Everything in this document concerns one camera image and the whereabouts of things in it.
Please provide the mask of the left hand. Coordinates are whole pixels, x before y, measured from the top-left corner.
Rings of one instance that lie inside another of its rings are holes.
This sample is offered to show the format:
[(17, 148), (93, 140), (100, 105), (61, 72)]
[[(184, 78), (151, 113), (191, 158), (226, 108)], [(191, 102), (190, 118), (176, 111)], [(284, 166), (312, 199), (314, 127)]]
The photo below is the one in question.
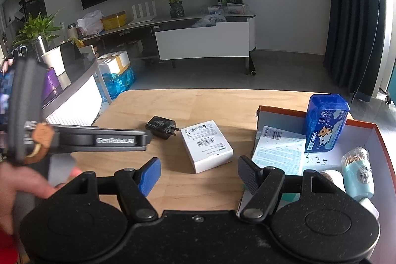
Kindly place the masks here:
[(39, 198), (49, 198), (65, 183), (51, 186), (48, 180), (37, 171), (22, 166), (15, 167), (8, 162), (1, 162), (1, 229), (13, 235), (13, 206), (16, 194), (26, 192)]

